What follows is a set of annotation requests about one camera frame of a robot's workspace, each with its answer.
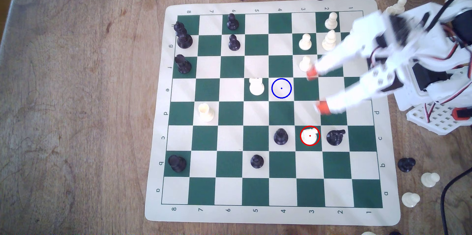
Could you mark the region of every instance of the wooden table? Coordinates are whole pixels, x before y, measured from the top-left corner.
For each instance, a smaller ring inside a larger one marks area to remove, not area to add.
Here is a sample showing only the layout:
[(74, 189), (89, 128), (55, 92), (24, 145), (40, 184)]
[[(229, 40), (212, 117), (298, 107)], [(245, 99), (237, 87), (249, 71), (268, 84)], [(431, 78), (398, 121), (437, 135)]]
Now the wooden table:
[[(472, 132), (437, 136), (389, 98), (401, 205), (393, 227), (150, 222), (144, 216), (167, 6), (237, 0), (13, 0), (0, 56), (0, 233), (440, 234), (440, 194), (471, 166)], [(376, 0), (380, 9), (397, 0)], [(427, 2), (408, 0), (406, 9)], [(438, 172), (432, 189), (423, 172)], [(446, 197), (451, 234), (472, 234), (472, 177)]]

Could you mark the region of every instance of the black cable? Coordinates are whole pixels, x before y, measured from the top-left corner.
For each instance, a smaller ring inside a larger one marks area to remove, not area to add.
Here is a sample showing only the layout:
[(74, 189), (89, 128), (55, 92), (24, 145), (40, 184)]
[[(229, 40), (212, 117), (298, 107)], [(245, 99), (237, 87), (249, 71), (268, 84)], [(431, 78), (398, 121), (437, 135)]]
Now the black cable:
[(444, 187), (444, 190), (441, 194), (441, 219), (443, 221), (443, 229), (444, 229), (444, 235), (449, 235), (449, 233), (447, 232), (447, 224), (445, 223), (445, 212), (444, 212), (444, 199), (445, 199), (445, 192), (447, 192), (447, 190), (449, 189), (449, 187), (452, 186), (452, 184), (454, 184), (455, 182), (457, 182), (460, 178), (466, 176), (467, 174), (469, 174), (470, 172), (472, 172), (472, 167), (470, 169), (468, 169), (467, 171), (464, 171), (462, 172), (461, 174), (459, 174), (456, 178), (453, 178), (448, 184), (446, 184), (446, 186)]
[(444, 13), (445, 9), (449, 7), (449, 5), (452, 3), (452, 1), (454, 0), (448, 0), (446, 3), (444, 3), (443, 7), (440, 9), (440, 11), (434, 16), (433, 20), (431, 21), (431, 23), (429, 24), (429, 26), (425, 29), (426, 32), (429, 32), (433, 27), (434, 25), (436, 24), (436, 22), (438, 22), (438, 20), (440, 19), (441, 15)]

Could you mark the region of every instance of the captured chess piece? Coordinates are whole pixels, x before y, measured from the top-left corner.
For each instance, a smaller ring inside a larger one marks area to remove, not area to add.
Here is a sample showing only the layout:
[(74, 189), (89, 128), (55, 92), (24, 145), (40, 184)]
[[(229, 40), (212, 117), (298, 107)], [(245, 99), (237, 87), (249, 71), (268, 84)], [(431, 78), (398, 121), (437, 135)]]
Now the captured chess piece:
[(328, 31), (325, 39), (322, 41), (322, 47), (326, 51), (331, 51), (334, 49), (334, 47), (336, 47), (336, 33), (334, 30)]
[(304, 56), (304, 57), (302, 58), (302, 61), (301, 61), (300, 64), (299, 64), (299, 67), (300, 67), (300, 70), (302, 70), (303, 72), (308, 71), (308, 69), (311, 68), (311, 60), (310, 60), (310, 57), (309, 57), (309, 56)]
[(236, 16), (233, 13), (228, 15), (228, 22), (226, 23), (226, 26), (229, 30), (235, 30), (239, 28), (239, 21), (236, 20)]
[(287, 131), (283, 128), (277, 129), (274, 134), (274, 141), (277, 145), (284, 145), (288, 141)]
[(420, 201), (420, 196), (417, 193), (406, 192), (402, 195), (402, 203), (405, 207), (414, 207)]
[(403, 172), (410, 172), (416, 165), (416, 160), (413, 158), (401, 158), (398, 160), (397, 166)]
[(200, 114), (200, 120), (204, 122), (209, 122), (215, 117), (215, 111), (206, 103), (198, 105), (198, 113)]
[(251, 166), (253, 168), (260, 168), (264, 165), (264, 159), (263, 157), (259, 156), (259, 155), (254, 155), (252, 158), (251, 158)]
[(187, 167), (187, 161), (183, 157), (176, 155), (171, 155), (167, 162), (175, 172), (181, 172)]
[(326, 135), (326, 141), (332, 146), (338, 146), (343, 141), (346, 130), (331, 130)]
[(239, 43), (239, 40), (236, 39), (236, 35), (230, 35), (229, 36), (229, 43), (228, 43), (228, 47), (230, 50), (232, 51), (237, 51), (239, 50), (239, 48), (241, 47), (241, 44)]
[(258, 96), (264, 93), (264, 84), (262, 78), (250, 78), (249, 79), (249, 91), (254, 96)]
[(192, 46), (193, 39), (192, 36), (190, 36), (187, 33), (187, 30), (185, 29), (185, 26), (183, 23), (177, 21), (174, 24), (174, 30), (176, 31), (176, 36), (177, 38), (177, 45), (182, 48), (182, 49), (187, 49), (190, 46)]
[(183, 55), (177, 55), (174, 57), (174, 61), (177, 64), (179, 73), (186, 74), (192, 69), (192, 64), (187, 61)]
[(433, 173), (426, 172), (423, 175), (421, 175), (421, 183), (428, 188), (433, 187), (439, 181), (440, 181), (440, 175), (435, 172)]
[(406, 0), (398, 0), (398, 2), (393, 5), (393, 8), (395, 9), (395, 13), (397, 15), (405, 12), (405, 4)]
[(329, 13), (328, 19), (325, 21), (325, 27), (329, 30), (335, 29), (338, 27), (338, 14), (336, 12)]

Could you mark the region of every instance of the white square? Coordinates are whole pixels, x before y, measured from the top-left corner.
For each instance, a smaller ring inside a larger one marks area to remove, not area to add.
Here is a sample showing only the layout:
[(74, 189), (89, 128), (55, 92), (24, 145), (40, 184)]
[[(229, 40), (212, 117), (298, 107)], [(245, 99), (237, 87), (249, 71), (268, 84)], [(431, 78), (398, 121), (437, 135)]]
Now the white square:
[[(251, 158), (259, 155), (264, 165), (258, 169), (251, 166)], [(268, 178), (268, 151), (243, 151), (243, 178)]]
[(268, 56), (245, 56), (245, 78), (268, 78)]
[[(345, 130), (343, 140), (337, 146), (330, 145), (327, 142), (326, 136), (332, 130)], [(346, 125), (322, 125), (321, 131), (322, 151), (324, 152), (349, 152), (349, 131)]]
[(372, 102), (363, 100), (346, 109), (347, 125), (374, 125)]
[(295, 178), (269, 178), (268, 204), (270, 206), (297, 206)]
[(243, 125), (268, 125), (268, 101), (245, 101)]
[(198, 35), (221, 35), (222, 24), (222, 15), (201, 15)]
[(379, 163), (377, 152), (350, 152), (351, 178), (360, 180), (378, 180)]
[(170, 101), (195, 101), (195, 78), (174, 78)]
[(292, 13), (292, 33), (316, 33), (315, 14)]
[(314, 101), (294, 101), (295, 125), (321, 125), (321, 115), (315, 110)]
[(183, 55), (185, 57), (197, 57), (198, 56), (198, 35), (192, 35), (192, 46), (187, 49), (182, 49), (177, 45), (177, 36), (176, 36), (176, 55)]
[(361, 76), (369, 71), (367, 60), (363, 57), (357, 57), (343, 64), (343, 76)]
[(285, 77), (285, 80), (271, 77), (268, 79), (268, 100), (269, 101), (293, 101), (294, 100), (294, 78)]
[(326, 97), (343, 91), (344, 88), (344, 77), (333, 76), (333, 77), (319, 77), (318, 87), (320, 90), (320, 100), (325, 100)]
[[(208, 104), (210, 110), (213, 110), (215, 116), (209, 122), (204, 122), (200, 118), (200, 112), (198, 111), (198, 106), (202, 103)], [(203, 125), (203, 126), (215, 126), (218, 125), (218, 112), (219, 112), (220, 103), (218, 101), (195, 101), (193, 105), (193, 124), (194, 125)]]
[(190, 177), (216, 177), (216, 151), (193, 150), (190, 157)]
[(167, 150), (192, 150), (192, 125), (169, 125), (167, 131)]
[(292, 34), (269, 34), (268, 55), (292, 55)]
[(242, 151), (243, 130), (242, 125), (219, 125), (216, 150)]
[(244, 101), (244, 78), (220, 78), (220, 101)]
[(187, 204), (189, 182), (189, 177), (164, 177), (162, 203)]
[(246, 34), (268, 34), (268, 14), (245, 15)]
[(197, 57), (197, 78), (220, 78), (220, 69), (220, 56)]
[[(323, 55), (323, 54), (327, 53), (327, 50), (325, 50), (323, 48), (323, 45), (322, 45), (323, 40), (326, 37), (326, 34), (327, 34), (327, 32), (316, 33), (316, 53), (319, 54), (319, 55)], [(336, 46), (337, 46), (341, 43), (341, 33), (335, 32), (335, 34), (336, 34)]]
[(244, 56), (245, 46), (246, 46), (245, 35), (244, 34), (235, 35), (236, 39), (241, 44), (241, 46), (239, 47), (239, 50), (237, 51), (232, 51), (229, 49), (229, 46), (228, 46), (229, 36), (230, 35), (221, 36), (221, 56)]
[(243, 203), (243, 178), (216, 178), (215, 205), (235, 205)]
[[(303, 72), (300, 69), (300, 62), (303, 60), (303, 57), (305, 55), (294, 55), (293, 56), (293, 69), (294, 69), (294, 77), (303, 77), (306, 78), (306, 72)], [(316, 61), (318, 60), (318, 55), (306, 55), (310, 57), (311, 63), (315, 64)]]
[(363, 17), (362, 11), (339, 12), (339, 31), (351, 32), (354, 20)]
[(324, 179), (325, 206), (353, 207), (353, 181), (351, 179)]
[(295, 152), (296, 177), (298, 179), (323, 179), (323, 152)]
[[(284, 129), (288, 135), (288, 141), (283, 145), (278, 145), (274, 141), (275, 132), (278, 129)], [(268, 127), (268, 150), (269, 151), (295, 151), (295, 141), (297, 140), (297, 136), (295, 134), (295, 126), (294, 125), (279, 125), (273, 126), (269, 125)]]

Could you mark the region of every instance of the green square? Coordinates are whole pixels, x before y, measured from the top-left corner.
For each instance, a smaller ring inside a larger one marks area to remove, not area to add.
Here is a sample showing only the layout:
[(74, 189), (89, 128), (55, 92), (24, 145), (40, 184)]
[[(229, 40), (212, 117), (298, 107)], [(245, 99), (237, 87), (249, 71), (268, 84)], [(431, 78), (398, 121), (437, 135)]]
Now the green square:
[(291, 55), (268, 57), (269, 77), (292, 77), (293, 75), (293, 57)]
[(239, 27), (235, 30), (230, 30), (226, 26), (228, 23), (228, 15), (223, 16), (223, 23), (222, 23), (222, 34), (244, 34), (245, 33), (245, 24), (246, 24), (246, 15), (245, 14), (235, 14), (236, 20), (239, 22)]
[[(329, 14), (331, 12), (316, 12), (315, 13), (315, 20), (316, 20), (316, 33), (323, 33), (328, 32), (330, 29), (327, 29), (324, 25), (324, 22), (329, 18)], [(335, 12), (338, 14), (336, 21), (338, 21), (338, 26), (334, 29), (335, 32), (339, 32), (339, 12)]]
[(292, 34), (292, 48), (294, 55), (315, 55), (316, 54), (316, 33), (309, 33), (311, 36), (311, 48), (308, 50), (302, 50), (298, 46), (298, 43), (303, 37), (303, 33)]
[(325, 206), (323, 179), (297, 179), (296, 193), (299, 207)]
[(346, 112), (339, 114), (321, 115), (321, 121), (322, 125), (347, 125)]
[(195, 101), (218, 101), (219, 99), (219, 78), (198, 78), (196, 80)]
[(268, 78), (263, 78), (264, 92), (258, 96), (253, 95), (249, 90), (249, 78), (244, 79), (244, 100), (245, 101), (267, 101), (268, 100)]
[(325, 179), (351, 179), (349, 152), (323, 152)]
[(343, 41), (347, 35), (349, 35), (349, 32), (341, 32), (341, 41)]
[(341, 66), (338, 69), (329, 71), (328, 73), (322, 75), (321, 77), (343, 76), (343, 74), (344, 74), (344, 70), (343, 70), (343, 67)]
[(294, 125), (293, 101), (269, 101), (268, 102), (269, 125)]
[(296, 178), (295, 152), (269, 152), (269, 178)]
[(174, 62), (172, 78), (195, 78), (197, 74), (197, 57), (185, 57), (185, 59), (192, 65), (192, 69), (188, 73), (182, 74), (178, 71), (177, 63)]
[(382, 208), (380, 180), (353, 180), (354, 207)]
[(221, 35), (198, 36), (198, 56), (220, 56)]
[(220, 101), (218, 125), (243, 125), (243, 101)]
[(306, 78), (294, 78), (294, 100), (319, 100), (318, 78), (308, 81)]
[(169, 106), (169, 125), (192, 125), (193, 124), (193, 108), (195, 103), (192, 102), (170, 102)]
[(220, 67), (221, 78), (243, 78), (244, 56), (222, 56)]
[(292, 33), (292, 13), (273, 13), (268, 15), (268, 33)]
[(217, 138), (218, 126), (194, 126), (192, 150), (216, 150)]
[[(318, 131), (321, 131), (322, 128), (321, 126), (316, 126), (314, 125)], [(300, 138), (300, 133), (302, 132), (302, 129), (305, 128), (305, 126), (295, 126), (295, 150), (296, 151), (322, 151), (322, 140), (321, 138), (318, 140), (318, 143), (314, 146), (307, 146), (302, 142), (302, 139)]]
[(188, 184), (189, 205), (215, 204), (215, 178), (190, 178)]
[(377, 151), (374, 126), (348, 126), (350, 151)]
[(268, 126), (244, 126), (244, 151), (268, 151)]
[(242, 151), (218, 151), (216, 154), (216, 177), (241, 178), (243, 176)]
[(352, 77), (345, 77), (344, 78), (344, 87), (348, 88), (352, 84), (359, 82), (359, 77), (357, 76), (352, 76)]
[[(164, 177), (189, 177), (190, 175), (190, 156), (191, 151), (166, 151), (166, 159), (163, 161), (162, 166), (164, 166)], [(169, 165), (169, 157), (172, 155), (177, 155), (183, 157), (187, 162), (187, 166), (181, 172), (175, 172)]]
[(177, 16), (177, 21), (183, 23), (188, 34), (198, 35), (198, 27), (200, 26), (200, 15)]
[(268, 34), (245, 35), (245, 55), (268, 55)]
[(268, 178), (243, 178), (243, 206), (268, 206)]

